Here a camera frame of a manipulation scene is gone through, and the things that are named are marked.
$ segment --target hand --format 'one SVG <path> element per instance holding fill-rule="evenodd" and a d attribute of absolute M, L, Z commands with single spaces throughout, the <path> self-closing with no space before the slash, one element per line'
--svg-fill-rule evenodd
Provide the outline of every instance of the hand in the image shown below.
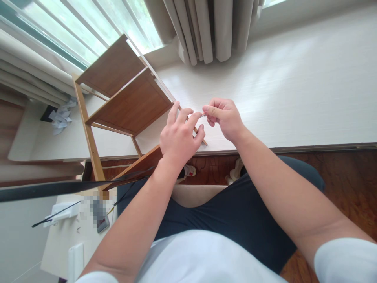
<path fill-rule="evenodd" d="M 208 105 L 203 106 L 203 111 L 207 114 L 208 124 L 214 127 L 216 122 L 219 123 L 224 137 L 232 143 L 245 131 L 248 132 L 233 100 L 212 98 Z"/>
<path fill-rule="evenodd" d="M 195 154 L 201 145 L 205 133 L 204 125 L 199 126 L 196 137 L 193 137 L 193 131 L 198 122 L 201 113 L 190 108 L 182 109 L 177 116 L 179 101 L 176 101 L 171 108 L 168 121 L 160 135 L 160 147 L 163 158 L 170 161 L 181 170 L 186 162 Z"/>

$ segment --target lap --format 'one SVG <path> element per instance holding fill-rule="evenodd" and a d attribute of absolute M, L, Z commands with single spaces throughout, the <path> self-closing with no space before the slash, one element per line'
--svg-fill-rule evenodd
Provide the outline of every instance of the lap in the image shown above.
<path fill-rule="evenodd" d="M 324 191 L 324 182 L 312 166 L 290 157 L 280 156 L 280 159 Z M 118 214 L 145 182 L 118 187 L 119 198 L 129 189 L 124 201 L 118 204 Z M 182 207 L 171 198 L 155 240 L 192 229 L 209 230 L 230 238 L 276 273 L 280 273 L 296 250 L 271 216 L 248 174 L 195 208 Z"/>

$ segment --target white shoe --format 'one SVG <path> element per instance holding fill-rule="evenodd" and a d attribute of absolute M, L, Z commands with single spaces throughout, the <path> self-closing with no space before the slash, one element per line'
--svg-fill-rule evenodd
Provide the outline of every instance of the white shoe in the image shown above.
<path fill-rule="evenodd" d="M 229 177 L 228 175 L 225 176 L 225 180 L 227 181 L 229 186 L 234 183 L 233 179 L 231 177 Z"/>
<path fill-rule="evenodd" d="M 236 168 L 232 169 L 229 173 L 233 181 L 238 180 L 241 177 L 241 169 L 243 167 L 243 161 L 241 158 L 236 160 Z"/>
<path fill-rule="evenodd" d="M 194 166 L 186 164 L 183 169 L 185 171 L 185 176 L 183 178 L 177 179 L 176 184 L 182 182 L 184 179 L 186 179 L 187 176 L 193 177 L 196 175 L 196 168 Z"/>

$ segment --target white shirt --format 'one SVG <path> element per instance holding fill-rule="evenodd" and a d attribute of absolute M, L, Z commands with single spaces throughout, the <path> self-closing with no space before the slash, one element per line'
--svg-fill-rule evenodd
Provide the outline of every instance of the white shirt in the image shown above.
<path fill-rule="evenodd" d="M 341 238 L 322 245 L 314 257 L 321 283 L 376 283 L 377 245 Z M 118 283 L 106 272 L 91 272 L 77 283 Z M 286 282 L 232 240 L 189 230 L 153 243 L 136 282 Z"/>

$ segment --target finger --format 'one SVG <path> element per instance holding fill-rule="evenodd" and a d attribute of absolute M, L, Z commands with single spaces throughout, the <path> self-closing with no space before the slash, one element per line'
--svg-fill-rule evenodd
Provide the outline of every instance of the finger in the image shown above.
<path fill-rule="evenodd" d="M 196 113 L 194 113 L 194 114 L 192 114 L 192 115 L 190 116 L 190 118 L 188 119 L 188 121 L 187 121 L 186 124 L 187 124 L 190 128 L 194 129 L 194 127 L 195 127 L 195 125 L 196 125 L 196 123 L 198 122 L 198 120 L 199 120 L 200 117 L 201 117 L 201 113 L 200 113 L 200 112 L 196 112 Z"/>
<path fill-rule="evenodd" d="M 204 137 L 205 137 L 204 125 L 201 124 L 199 126 L 198 133 L 196 134 L 196 137 L 194 137 L 194 141 L 197 143 L 198 147 L 203 142 Z"/>
<path fill-rule="evenodd" d="M 222 116 L 224 115 L 224 110 L 221 110 L 217 107 L 210 106 L 210 105 L 204 105 L 203 112 L 207 114 L 208 116 L 213 116 L 219 119 L 221 119 Z"/>
<path fill-rule="evenodd" d="M 178 107 L 179 107 L 179 101 L 177 100 L 176 102 L 174 102 L 172 108 L 170 109 L 170 112 L 168 114 L 168 120 L 166 122 L 167 125 L 173 125 L 175 123 Z"/>
<path fill-rule="evenodd" d="M 211 127 L 214 127 L 214 126 L 215 126 L 215 123 L 212 122 L 212 121 L 209 119 L 209 117 L 207 117 L 207 122 L 208 122 L 208 124 L 209 124 Z"/>
<path fill-rule="evenodd" d="M 216 123 L 216 117 L 210 116 L 210 115 L 208 115 L 207 117 L 209 118 L 210 121 L 212 121 L 213 123 Z"/>
<path fill-rule="evenodd" d="M 226 99 L 214 97 L 211 99 L 208 105 L 222 109 L 223 108 L 222 106 L 225 105 L 226 102 L 227 102 Z"/>
<path fill-rule="evenodd" d="M 179 112 L 179 115 L 177 117 L 176 123 L 178 123 L 178 124 L 184 124 L 186 122 L 187 116 L 189 114 L 192 114 L 192 113 L 194 113 L 194 111 L 191 108 L 182 109 Z"/>

